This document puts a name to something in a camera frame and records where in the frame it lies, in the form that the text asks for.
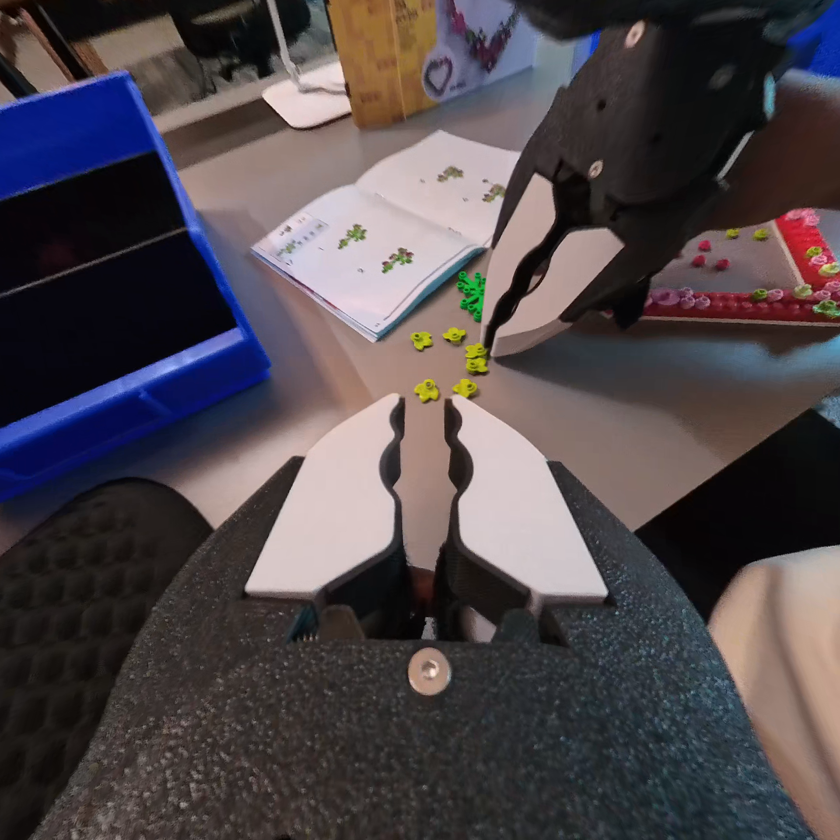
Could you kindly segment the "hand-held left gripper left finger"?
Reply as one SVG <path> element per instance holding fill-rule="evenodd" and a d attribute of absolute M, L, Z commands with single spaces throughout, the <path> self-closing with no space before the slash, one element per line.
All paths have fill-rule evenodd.
<path fill-rule="evenodd" d="M 404 399 L 396 393 L 327 432 L 305 455 L 245 583 L 254 597 L 317 601 L 402 546 Z"/>

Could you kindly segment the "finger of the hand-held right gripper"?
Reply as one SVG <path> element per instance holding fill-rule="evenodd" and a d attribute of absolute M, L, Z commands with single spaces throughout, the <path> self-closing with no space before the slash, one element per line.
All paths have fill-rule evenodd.
<path fill-rule="evenodd" d="M 554 250 L 539 283 L 497 330 L 491 356 L 519 354 L 567 330 L 571 324 L 560 315 L 622 249 L 623 242 L 607 228 L 568 234 Z"/>
<path fill-rule="evenodd" d="M 553 184 L 535 173 L 490 256 L 480 338 L 487 349 L 494 349 L 502 326 L 529 290 L 534 270 L 551 248 L 557 223 Z"/>

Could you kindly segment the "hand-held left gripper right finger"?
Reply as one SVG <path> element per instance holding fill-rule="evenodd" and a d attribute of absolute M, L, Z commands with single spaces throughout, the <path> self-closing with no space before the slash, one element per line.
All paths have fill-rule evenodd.
<path fill-rule="evenodd" d="M 606 583 L 543 453 L 460 395 L 447 399 L 444 432 L 450 534 L 469 571 L 487 572 L 525 608 L 603 604 Z"/>

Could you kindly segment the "lime flower bricks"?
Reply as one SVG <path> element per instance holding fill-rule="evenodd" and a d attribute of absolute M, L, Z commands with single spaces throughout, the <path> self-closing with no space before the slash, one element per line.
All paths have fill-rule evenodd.
<path fill-rule="evenodd" d="M 454 395 L 462 396 L 465 399 L 472 399 L 478 395 L 479 387 L 475 377 L 477 375 L 485 375 L 489 372 L 489 351 L 486 359 L 467 360 L 466 358 L 466 344 L 467 331 L 458 327 L 451 327 L 445 330 L 441 335 L 442 340 L 451 347 L 461 347 L 465 355 L 465 372 L 467 377 L 462 377 L 457 383 L 452 385 L 451 392 Z M 435 402 L 440 397 L 440 388 L 433 378 L 426 378 L 414 386 L 413 393 L 418 397 L 421 403 L 426 404 Z"/>

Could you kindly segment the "person's right forearm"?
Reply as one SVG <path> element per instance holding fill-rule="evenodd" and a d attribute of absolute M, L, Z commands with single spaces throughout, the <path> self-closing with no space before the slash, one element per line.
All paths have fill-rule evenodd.
<path fill-rule="evenodd" d="M 730 169 L 706 229 L 746 227 L 793 209 L 839 208 L 839 80 L 788 70 L 776 110 Z"/>

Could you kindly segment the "grey desk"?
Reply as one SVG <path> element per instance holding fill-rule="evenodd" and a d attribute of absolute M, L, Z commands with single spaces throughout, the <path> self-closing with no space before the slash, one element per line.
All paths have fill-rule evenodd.
<path fill-rule="evenodd" d="M 460 354 L 439 339 L 418 353 L 412 329 L 456 323 L 446 287 L 399 330 L 370 343 L 254 259 L 249 247 L 313 198 L 442 129 L 520 149 L 565 72 L 556 62 L 414 117 L 360 131 L 342 120 L 298 132 L 252 103 L 164 139 L 213 248 L 272 361 L 269 380 L 2 505 L 2 550 L 84 490 L 143 477 L 180 492 L 218 526 L 289 457 L 390 392 L 406 396 L 402 447 L 409 557 L 429 566 L 448 521 L 441 402 L 411 393 L 431 376 L 449 388 Z M 830 330 L 601 319 L 492 365 L 478 403 L 572 471 L 630 529 L 682 498 L 838 387 Z"/>

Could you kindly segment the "open instruction booklet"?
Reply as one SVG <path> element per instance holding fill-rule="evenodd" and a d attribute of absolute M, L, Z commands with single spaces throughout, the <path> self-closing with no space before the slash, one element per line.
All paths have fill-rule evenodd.
<path fill-rule="evenodd" d="M 487 251 L 519 155 L 439 130 L 313 200 L 250 251 L 375 342 Z"/>

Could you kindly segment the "small blue plastic bin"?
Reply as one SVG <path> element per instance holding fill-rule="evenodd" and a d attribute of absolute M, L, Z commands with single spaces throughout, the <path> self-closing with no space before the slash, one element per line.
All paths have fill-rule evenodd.
<path fill-rule="evenodd" d="M 839 78 L 839 2 L 787 41 L 790 67 Z"/>

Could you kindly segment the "yellow brick toy box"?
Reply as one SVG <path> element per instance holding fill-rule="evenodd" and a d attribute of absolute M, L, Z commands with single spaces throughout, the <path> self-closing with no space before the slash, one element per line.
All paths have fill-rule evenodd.
<path fill-rule="evenodd" d="M 351 116 L 379 128 L 534 65 L 539 36 L 514 2 L 326 2 Z"/>

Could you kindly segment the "large blue plastic bin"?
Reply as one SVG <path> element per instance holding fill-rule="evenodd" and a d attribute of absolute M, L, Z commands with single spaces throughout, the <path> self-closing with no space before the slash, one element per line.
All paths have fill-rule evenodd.
<path fill-rule="evenodd" d="M 126 71 L 1 113 L 1 499 L 264 381 Z"/>

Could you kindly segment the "black mesh office chair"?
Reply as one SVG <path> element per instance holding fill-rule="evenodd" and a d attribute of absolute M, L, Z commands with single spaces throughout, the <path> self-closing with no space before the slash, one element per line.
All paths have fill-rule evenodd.
<path fill-rule="evenodd" d="M 1 838 L 29 838 L 98 729 L 165 589 L 212 533 L 147 479 L 94 487 L 1 560 Z"/>

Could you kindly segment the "cream embroidered shirt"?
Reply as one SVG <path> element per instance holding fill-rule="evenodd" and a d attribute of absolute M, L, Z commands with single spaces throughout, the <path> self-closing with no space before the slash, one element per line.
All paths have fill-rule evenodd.
<path fill-rule="evenodd" d="M 747 564 L 708 626 L 783 787 L 838 839 L 839 547 Z"/>

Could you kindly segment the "black background office chair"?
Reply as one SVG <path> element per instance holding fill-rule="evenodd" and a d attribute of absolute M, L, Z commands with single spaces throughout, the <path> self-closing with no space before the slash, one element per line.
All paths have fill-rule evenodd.
<path fill-rule="evenodd" d="M 307 2 L 183 1 L 172 2 L 168 14 L 184 47 L 231 82 L 238 70 L 258 79 L 274 74 L 280 46 L 273 12 L 289 46 L 311 22 Z"/>

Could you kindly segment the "red heart brick frame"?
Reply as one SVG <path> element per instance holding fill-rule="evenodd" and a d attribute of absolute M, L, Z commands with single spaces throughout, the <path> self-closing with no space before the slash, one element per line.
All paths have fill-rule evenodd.
<path fill-rule="evenodd" d="M 769 222 L 741 227 L 726 240 L 726 230 L 702 234 L 688 243 L 657 274 L 642 320 L 658 322 L 761 323 L 775 326 L 839 328 L 838 251 L 825 240 L 821 215 L 799 208 Z M 768 228 L 766 241 L 753 241 L 757 228 Z M 709 239 L 707 264 L 692 267 Z M 725 271 L 714 263 L 730 260 Z"/>

